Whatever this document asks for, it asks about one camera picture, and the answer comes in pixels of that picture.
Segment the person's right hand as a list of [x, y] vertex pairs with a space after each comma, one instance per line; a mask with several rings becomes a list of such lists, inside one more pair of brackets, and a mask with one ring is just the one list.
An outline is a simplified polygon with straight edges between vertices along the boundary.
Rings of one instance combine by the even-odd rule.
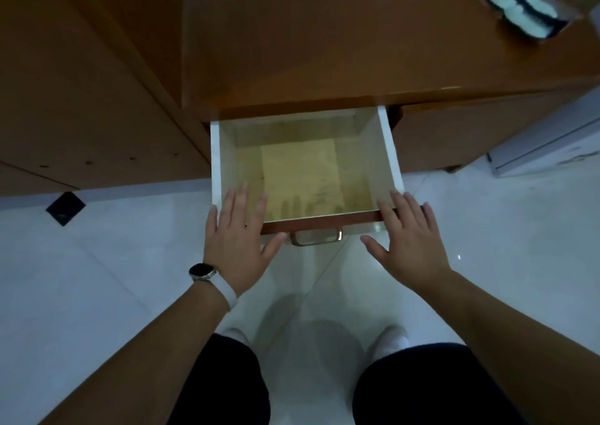
[[403, 193], [413, 211], [413, 227], [403, 229], [396, 209], [379, 201], [378, 207], [389, 236], [387, 262], [379, 264], [402, 285], [420, 295], [447, 282], [452, 270], [441, 235], [431, 232], [423, 214], [423, 205], [408, 192]]

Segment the person's left hand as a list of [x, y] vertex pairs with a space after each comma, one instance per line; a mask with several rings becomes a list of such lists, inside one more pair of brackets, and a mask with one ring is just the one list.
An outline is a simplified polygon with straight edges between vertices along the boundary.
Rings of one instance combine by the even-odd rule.
[[232, 204], [238, 188], [231, 188], [218, 211], [218, 227], [205, 242], [203, 262], [215, 267], [221, 276], [242, 296], [264, 275], [271, 263], [260, 259], [261, 231], [266, 215], [266, 194], [261, 195], [245, 227], [232, 227]]

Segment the white-sided wooden drawer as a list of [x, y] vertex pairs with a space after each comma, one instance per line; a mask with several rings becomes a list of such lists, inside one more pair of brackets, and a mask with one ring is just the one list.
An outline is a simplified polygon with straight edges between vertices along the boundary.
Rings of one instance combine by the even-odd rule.
[[379, 201], [404, 191], [385, 106], [213, 121], [212, 200], [248, 183], [247, 218], [267, 195], [261, 242], [278, 232], [386, 231]]

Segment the person's left forearm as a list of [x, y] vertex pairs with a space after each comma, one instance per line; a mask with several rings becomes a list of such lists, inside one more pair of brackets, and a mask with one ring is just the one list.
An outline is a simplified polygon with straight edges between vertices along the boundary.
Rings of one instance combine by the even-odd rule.
[[229, 310], [212, 283], [194, 282], [39, 425], [165, 425], [200, 351]]

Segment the person's right forearm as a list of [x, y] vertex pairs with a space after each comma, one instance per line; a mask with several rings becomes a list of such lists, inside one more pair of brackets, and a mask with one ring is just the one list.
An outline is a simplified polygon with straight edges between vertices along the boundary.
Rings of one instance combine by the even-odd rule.
[[453, 270], [406, 286], [456, 332], [529, 423], [600, 425], [600, 355]]

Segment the white band wristwatch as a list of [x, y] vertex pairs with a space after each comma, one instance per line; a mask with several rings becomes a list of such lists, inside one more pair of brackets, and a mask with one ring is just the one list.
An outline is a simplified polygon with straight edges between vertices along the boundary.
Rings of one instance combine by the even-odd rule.
[[194, 282], [205, 282], [213, 285], [227, 301], [229, 310], [236, 306], [238, 301], [236, 292], [215, 267], [207, 263], [197, 263], [188, 272]]

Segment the person's right white shoe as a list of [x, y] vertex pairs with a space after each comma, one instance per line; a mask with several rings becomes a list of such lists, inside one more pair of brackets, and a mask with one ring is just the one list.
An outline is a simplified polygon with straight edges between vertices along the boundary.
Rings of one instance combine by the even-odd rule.
[[398, 325], [390, 325], [381, 332], [372, 344], [370, 362], [375, 363], [409, 347], [410, 341], [406, 330]]

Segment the person's white shoe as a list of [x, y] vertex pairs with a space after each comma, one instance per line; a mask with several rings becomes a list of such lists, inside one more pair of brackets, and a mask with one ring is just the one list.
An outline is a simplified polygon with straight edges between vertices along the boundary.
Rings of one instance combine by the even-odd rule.
[[381, 332], [372, 344], [370, 362], [375, 363], [409, 347], [410, 341], [406, 330], [398, 325], [390, 325]]
[[232, 340], [235, 340], [249, 348], [251, 348], [251, 343], [249, 341], [249, 339], [246, 337], [246, 335], [238, 328], [226, 328], [222, 331], [219, 332], [219, 334], [221, 336], [224, 336], [226, 338], [230, 338]]

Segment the person's left white shoe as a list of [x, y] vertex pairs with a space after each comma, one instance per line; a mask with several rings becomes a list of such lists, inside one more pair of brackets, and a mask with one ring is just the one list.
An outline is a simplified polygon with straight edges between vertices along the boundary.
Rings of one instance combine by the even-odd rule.
[[246, 337], [246, 335], [238, 328], [226, 328], [222, 331], [219, 332], [219, 334], [221, 336], [224, 336], [226, 338], [230, 338], [232, 340], [235, 340], [249, 348], [251, 348], [251, 343], [249, 341], [249, 339]]

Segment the white appliance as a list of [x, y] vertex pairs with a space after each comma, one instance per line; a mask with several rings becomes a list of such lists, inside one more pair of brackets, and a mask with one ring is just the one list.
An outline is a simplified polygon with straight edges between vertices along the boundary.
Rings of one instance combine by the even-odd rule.
[[487, 153], [497, 177], [600, 161], [600, 85]]

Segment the person's left leg black trousers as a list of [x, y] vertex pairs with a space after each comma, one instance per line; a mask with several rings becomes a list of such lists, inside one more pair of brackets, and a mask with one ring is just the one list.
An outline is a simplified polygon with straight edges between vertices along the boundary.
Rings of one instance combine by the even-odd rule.
[[167, 425], [269, 425], [259, 360], [239, 339], [214, 333], [199, 353]]

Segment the person's leg black trousers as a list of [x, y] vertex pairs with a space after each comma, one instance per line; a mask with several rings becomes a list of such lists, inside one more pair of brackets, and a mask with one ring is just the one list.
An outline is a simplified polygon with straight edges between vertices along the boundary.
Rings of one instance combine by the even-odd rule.
[[269, 425], [259, 360], [239, 339], [214, 333], [199, 353], [167, 425]]
[[467, 346], [419, 345], [367, 367], [352, 398], [356, 425], [528, 425]]

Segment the person's right leg black trousers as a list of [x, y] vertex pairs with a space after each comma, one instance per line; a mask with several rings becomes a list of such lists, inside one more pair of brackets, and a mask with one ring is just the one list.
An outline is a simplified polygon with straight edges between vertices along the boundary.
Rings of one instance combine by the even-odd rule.
[[419, 345], [367, 367], [352, 398], [356, 425], [528, 425], [467, 346]]

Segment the brown wooden desk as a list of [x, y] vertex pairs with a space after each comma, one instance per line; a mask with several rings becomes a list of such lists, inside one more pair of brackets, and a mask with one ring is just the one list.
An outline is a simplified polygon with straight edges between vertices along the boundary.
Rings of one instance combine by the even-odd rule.
[[485, 0], [184, 0], [201, 121], [383, 106], [404, 172], [455, 171], [600, 84], [600, 38], [544, 41]]

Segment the brown wooden cabinet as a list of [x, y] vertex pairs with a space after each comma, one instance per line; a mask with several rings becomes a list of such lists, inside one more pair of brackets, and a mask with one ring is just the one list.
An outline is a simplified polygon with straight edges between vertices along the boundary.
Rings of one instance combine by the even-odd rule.
[[0, 0], [0, 197], [209, 178], [183, 0]]

